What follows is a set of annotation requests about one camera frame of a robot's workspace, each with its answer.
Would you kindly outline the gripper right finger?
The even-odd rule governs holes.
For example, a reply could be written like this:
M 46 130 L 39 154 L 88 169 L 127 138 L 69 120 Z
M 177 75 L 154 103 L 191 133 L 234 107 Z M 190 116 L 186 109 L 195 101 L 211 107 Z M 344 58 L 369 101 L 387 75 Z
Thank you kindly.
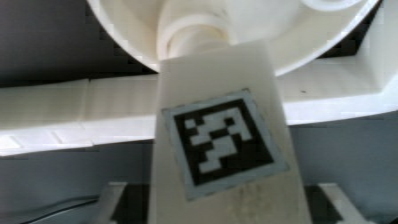
M 335 183 L 321 183 L 319 189 L 325 193 L 325 197 L 341 216 L 335 224 L 373 224 L 373 222 L 365 219 L 358 212 L 358 209 L 339 188 L 339 185 Z

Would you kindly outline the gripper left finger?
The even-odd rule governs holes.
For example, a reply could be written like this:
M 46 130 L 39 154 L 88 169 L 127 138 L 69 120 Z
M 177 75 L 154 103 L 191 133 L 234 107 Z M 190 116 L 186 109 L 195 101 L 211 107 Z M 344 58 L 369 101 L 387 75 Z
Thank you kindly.
M 97 209 L 90 219 L 90 224 L 117 224 L 111 216 L 117 210 L 126 186 L 126 182 L 110 182 L 106 184 L 99 195 Z

